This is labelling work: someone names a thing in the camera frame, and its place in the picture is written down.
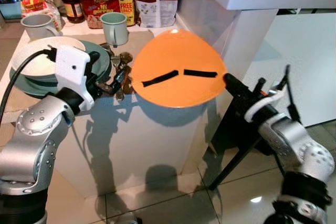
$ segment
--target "black cable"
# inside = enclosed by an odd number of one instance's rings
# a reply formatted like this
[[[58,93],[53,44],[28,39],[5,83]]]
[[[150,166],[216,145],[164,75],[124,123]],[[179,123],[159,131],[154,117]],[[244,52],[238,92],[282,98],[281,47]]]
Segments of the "black cable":
[[[281,164],[281,161],[280,161],[280,159],[279,159],[278,154],[277,154],[276,152],[273,152],[273,156],[274,156],[274,158],[275,158],[275,161],[277,162],[277,165],[278,165],[278,167],[279,167],[279,170],[280,170],[281,174],[282,174],[283,176],[285,176],[285,170],[284,170],[284,168],[282,167],[282,164]]]
[[[6,107],[6,103],[7,103],[9,94],[10,94],[10,92],[11,92],[13,86],[14,86],[15,81],[17,80],[20,73],[22,72],[22,70],[27,66],[28,63],[30,63],[37,56],[39,56],[39,55],[50,55],[51,53],[52,53],[51,50],[44,49],[44,50],[41,50],[41,51],[38,51],[38,52],[32,54],[27,59],[25,59],[25,61],[22,62],[22,64],[14,72],[14,74],[13,74],[13,76],[12,76],[12,78],[11,78],[7,88],[6,88],[6,91],[4,93],[2,101],[1,101],[1,105],[0,105],[0,125],[1,125],[2,117],[3,117],[4,112],[5,112],[5,107]]]

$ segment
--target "green plate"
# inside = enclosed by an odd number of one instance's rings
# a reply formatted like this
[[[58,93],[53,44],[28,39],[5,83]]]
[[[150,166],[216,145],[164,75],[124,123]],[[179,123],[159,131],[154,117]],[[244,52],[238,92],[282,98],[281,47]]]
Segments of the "green plate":
[[[81,40],[81,42],[85,45],[86,52],[90,53],[92,51],[97,51],[100,53],[99,59],[93,64],[92,72],[98,75],[99,78],[104,76],[106,70],[109,69],[110,66],[110,57],[108,53],[99,45]],[[11,69],[9,76],[12,77],[14,74],[14,70]],[[53,87],[54,81],[46,82],[43,84],[42,82],[34,83],[26,78],[23,74],[17,78],[15,82],[15,86],[26,94],[31,95],[32,97],[42,98],[47,93],[57,93],[57,87]]]

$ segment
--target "orange plastic plate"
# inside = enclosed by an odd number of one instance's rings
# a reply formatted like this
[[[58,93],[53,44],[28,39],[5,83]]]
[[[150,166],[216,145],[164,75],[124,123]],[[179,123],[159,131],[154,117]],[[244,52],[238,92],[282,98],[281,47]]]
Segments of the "orange plastic plate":
[[[214,78],[186,76],[184,69],[217,72]],[[173,70],[178,76],[143,86],[144,81]],[[174,29],[152,39],[138,54],[132,67],[132,85],[145,100],[165,107],[200,105],[225,90],[227,72],[219,54],[190,31]]]

